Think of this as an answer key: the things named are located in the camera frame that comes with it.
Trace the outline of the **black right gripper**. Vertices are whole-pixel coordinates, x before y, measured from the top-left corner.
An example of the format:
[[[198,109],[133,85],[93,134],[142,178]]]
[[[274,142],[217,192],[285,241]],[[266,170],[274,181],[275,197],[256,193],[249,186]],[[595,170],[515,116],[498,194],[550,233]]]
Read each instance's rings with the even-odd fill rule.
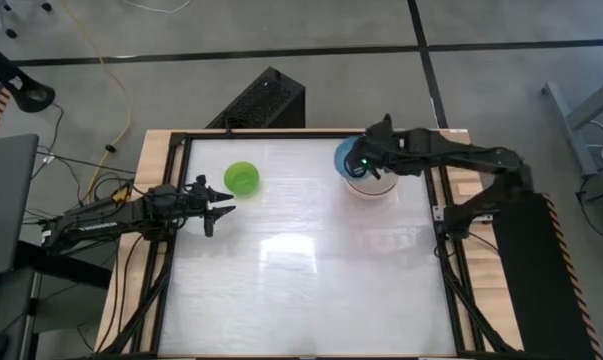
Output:
[[[395,174],[408,174],[409,167],[404,163],[404,151],[394,129],[386,127],[382,122],[368,127],[363,137],[358,140],[358,150],[352,149],[345,156],[345,172],[352,179],[366,176],[366,158],[361,150],[369,149],[383,156],[383,167]],[[377,169],[371,167],[368,172],[377,180],[381,178]]]

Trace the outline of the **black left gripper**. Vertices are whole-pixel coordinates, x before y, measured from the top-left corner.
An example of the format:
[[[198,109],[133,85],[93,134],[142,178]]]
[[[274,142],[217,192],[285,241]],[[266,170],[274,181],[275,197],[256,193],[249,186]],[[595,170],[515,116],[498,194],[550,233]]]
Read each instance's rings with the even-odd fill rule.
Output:
[[[187,203],[187,213],[190,217],[198,216],[201,217],[204,221],[204,234],[206,236],[212,236],[214,233],[214,221],[218,220],[226,214],[232,212],[235,207],[234,206],[225,206],[225,207],[213,207],[210,208],[209,204],[211,202],[222,202],[227,201],[233,198],[230,194],[220,193],[212,188],[208,189],[208,198],[198,199],[189,195],[185,188],[183,187],[186,195],[186,203]]]

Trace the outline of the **grey bowl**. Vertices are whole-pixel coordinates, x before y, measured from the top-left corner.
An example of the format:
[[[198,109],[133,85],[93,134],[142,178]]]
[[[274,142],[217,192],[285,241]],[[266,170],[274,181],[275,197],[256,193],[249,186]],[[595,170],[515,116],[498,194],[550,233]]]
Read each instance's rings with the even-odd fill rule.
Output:
[[[350,180],[350,185],[359,193],[369,196],[381,196],[392,190],[398,176],[391,172],[380,172],[380,177],[375,178],[368,173],[365,177]]]

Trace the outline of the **small blue bowl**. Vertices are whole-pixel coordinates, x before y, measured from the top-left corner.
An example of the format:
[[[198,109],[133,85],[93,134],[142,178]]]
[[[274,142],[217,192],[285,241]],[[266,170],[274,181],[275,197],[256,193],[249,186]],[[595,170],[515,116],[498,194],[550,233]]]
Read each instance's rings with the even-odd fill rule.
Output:
[[[356,149],[359,151],[359,149],[356,147],[356,143],[358,140],[359,140],[358,137],[348,137],[348,138],[344,139],[335,149],[334,158],[333,158],[334,167],[335,167],[336,171],[339,173],[339,175],[346,180],[354,180],[354,179],[348,177],[345,172],[345,156],[352,149]]]

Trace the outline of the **small green bowl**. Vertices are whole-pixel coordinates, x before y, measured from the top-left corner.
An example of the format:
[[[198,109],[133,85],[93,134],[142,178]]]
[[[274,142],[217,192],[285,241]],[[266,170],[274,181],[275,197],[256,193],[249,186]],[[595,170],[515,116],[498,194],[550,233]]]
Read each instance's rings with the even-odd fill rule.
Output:
[[[224,173],[223,180],[226,188],[233,194],[247,196],[257,190],[260,175],[255,165],[242,161],[230,165]]]

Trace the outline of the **black perforated tower box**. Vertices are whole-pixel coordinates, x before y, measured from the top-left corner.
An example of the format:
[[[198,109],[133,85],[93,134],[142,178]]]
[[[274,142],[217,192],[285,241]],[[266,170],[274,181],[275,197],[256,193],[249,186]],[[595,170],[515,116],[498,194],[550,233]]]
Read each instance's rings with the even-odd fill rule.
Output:
[[[207,129],[305,128],[306,88],[268,67],[207,126]]]

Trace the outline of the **black platform with hazard stripes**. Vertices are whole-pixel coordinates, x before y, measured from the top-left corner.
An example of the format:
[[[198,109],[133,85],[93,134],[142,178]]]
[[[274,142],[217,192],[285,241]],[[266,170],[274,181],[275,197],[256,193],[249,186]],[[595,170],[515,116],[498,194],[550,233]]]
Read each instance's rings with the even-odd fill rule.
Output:
[[[554,204],[543,194],[492,222],[523,349],[553,360],[603,360]]]

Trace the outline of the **grey laptop lid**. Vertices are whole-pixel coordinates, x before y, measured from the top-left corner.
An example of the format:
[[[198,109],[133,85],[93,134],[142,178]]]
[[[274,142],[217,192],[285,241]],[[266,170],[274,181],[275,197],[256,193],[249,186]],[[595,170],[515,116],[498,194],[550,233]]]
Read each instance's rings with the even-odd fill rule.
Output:
[[[13,268],[39,137],[0,138],[0,274]]]

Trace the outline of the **grey metal table leg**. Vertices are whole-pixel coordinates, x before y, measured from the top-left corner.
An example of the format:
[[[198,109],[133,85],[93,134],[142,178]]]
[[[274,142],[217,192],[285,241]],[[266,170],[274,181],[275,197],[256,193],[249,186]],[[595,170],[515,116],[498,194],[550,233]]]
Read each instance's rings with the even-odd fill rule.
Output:
[[[598,168],[586,146],[581,130],[603,113],[603,85],[574,108],[568,104],[559,86],[552,81],[545,83],[541,94],[553,104],[555,118],[559,121],[563,135],[576,156],[582,175],[596,175]]]

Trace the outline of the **black stand foot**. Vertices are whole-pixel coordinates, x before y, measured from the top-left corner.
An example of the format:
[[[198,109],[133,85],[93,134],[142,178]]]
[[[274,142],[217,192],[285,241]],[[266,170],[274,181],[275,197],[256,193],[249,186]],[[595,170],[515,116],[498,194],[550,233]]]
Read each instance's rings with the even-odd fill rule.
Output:
[[[12,95],[19,109],[26,113],[45,110],[56,97],[51,87],[28,76],[1,52],[0,84]]]

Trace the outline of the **office chair base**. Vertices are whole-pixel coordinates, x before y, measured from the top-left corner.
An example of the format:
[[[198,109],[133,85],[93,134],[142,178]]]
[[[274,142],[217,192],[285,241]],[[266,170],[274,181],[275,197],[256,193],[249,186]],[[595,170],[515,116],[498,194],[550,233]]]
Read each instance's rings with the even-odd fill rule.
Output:
[[[0,0],[0,35],[18,37],[18,30],[31,18],[54,12],[51,0]]]

